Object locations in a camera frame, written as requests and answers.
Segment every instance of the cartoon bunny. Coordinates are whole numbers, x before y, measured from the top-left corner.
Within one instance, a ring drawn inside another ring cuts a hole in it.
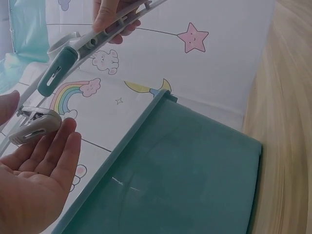
[[[110,75],[115,75],[117,73],[119,59],[115,50],[111,50],[109,53],[100,50],[95,52],[91,58],[92,64],[100,71],[108,70],[108,74]]]

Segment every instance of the palm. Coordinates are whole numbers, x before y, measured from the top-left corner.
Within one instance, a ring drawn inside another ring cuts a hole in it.
[[[7,233],[41,232],[60,215],[80,153],[75,128],[66,119],[57,133],[0,159],[0,220]]]

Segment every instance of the hand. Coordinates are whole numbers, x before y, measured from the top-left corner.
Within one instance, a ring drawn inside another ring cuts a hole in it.
[[[94,24],[93,29],[96,32],[104,31],[110,26],[116,16],[116,13],[126,8],[137,0],[94,0]],[[128,25],[119,35],[115,36],[110,43],[121,44],[122,36],[130,35],[141,22],[136,20],[133,24]]]
[[[15,112],[20,95],[0,96],[0,125]],[[73,182],[81,136],[66,119],[58,132],[21,145],[0,158],[0,233],[37,234],[61,214]]]

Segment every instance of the white plastic clip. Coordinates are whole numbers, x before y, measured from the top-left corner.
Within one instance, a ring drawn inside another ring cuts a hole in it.
[[[9,136],[10,141],[15,145],[25,144],[37,137],[57,131],[62,123],[59,114],[50,109],[23,107],[18,115],[23,115],[28,118],[28,121]]]

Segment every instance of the finger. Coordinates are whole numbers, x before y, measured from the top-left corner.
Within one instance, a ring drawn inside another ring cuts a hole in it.
[[[93,29],[96,32],[104,31],[114,21],[119,0],[102,0]]]
[[[136,21],[133,22],[133,25],[134,25],[135,27],[139,27],[139,26],[141,26],[141,21],[136,20]]]
[[[30,158],[38,141],[39,139],[31,143],[21,145],[17,150],[15,150],[14,153],[2,157],[0,162],[11,168],[13,171],[18,170],[19,167]]]
[[[125,27],[125,29],[120,33],[120,35],[122,36],[128,36],[130,35],[134,30],[136,29],[136,27],[133,24],[129,24],[127,27]]]
[[[63,153],[68,136],[75,131],[76,126],[77,124],[74,119],[67,118],[64,120],[52,144],[50,145],[45,158],[39,163],[35,172],[45,176],[50,176]]]
[[[122,36],[118,34],[109,43],[119,45],[119,44],[122,44],[122,42],[123,42]]]
[[[60,184],[62,189],[69,193],[76,173],[81,148],[81,135],[71,133],[67,139],[64,151],[51,178]]]
[[[18,107],[19,100],[20,94],[16,90],[0,96],[0,126],[12,117]]]
[[[5,170],[9,173],[13,173],[13,170],[9,168],[8,166],[4,165],[3,163],[0,162],[0,170]]]
[[[30,158],[28,158],[21,166],[19,167],[20,172],[33,172],[42,162],[46,153],[48,152],[53,139],[55,138],[57,132],[50,133],[41,138],[41,140],[36,145],[33,153]]]
[[[94,0],[93,3],[93,22],[96,21],[98,17],[99,7],[101,6],[101,0]]]

